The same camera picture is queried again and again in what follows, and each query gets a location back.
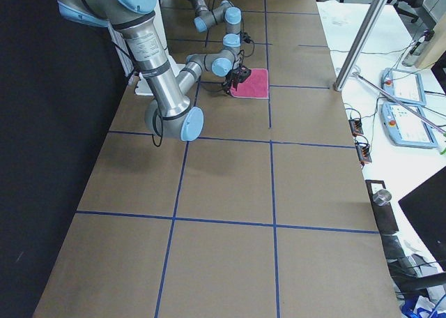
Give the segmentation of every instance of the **gray floor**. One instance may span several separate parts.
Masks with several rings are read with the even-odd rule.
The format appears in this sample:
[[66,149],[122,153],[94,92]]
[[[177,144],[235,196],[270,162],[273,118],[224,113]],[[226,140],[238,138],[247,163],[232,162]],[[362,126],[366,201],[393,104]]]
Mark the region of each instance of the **gray floor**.
[[[371,1],[372,0],[344,0],[345,3],[363,3],[363,4],[371,3]],[[416,13],[420,17],[415,24],[412,24],[410,22],[412,20],[411,18],[400,15],[400,18],[403,21],[404,25],[406,26],[407,30],[414,38],[420,36],[425,29],[431,29],[434,26],[433,21],[430,19],[429,15],[423,8],[413,9],[406,2],[400,2],[399,7],[412,13]]]

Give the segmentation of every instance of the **gray robot arm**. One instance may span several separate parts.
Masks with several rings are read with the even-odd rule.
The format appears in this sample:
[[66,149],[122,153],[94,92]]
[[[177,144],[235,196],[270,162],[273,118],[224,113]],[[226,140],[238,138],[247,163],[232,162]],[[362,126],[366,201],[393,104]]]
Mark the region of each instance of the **gray robot arm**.
[[[229,2],[222,3],[218,20],[227,14],[226,23],[229,24],[223,48],[215,54],[189,56],[186,67],[175,77],[153,25],[157,0],[58,0],[58,3],[62,16],[69,20],[97,27],[106,27],[110,22],[123,34],[155,96],[145,117],[151,131],[183,141],[192,141],[199,136],[203,128],[203,112],[194,107],[185,94],[204,71],[224,77],[238,66],[239,9]],[[207,22],[204,9],[201,15]]]

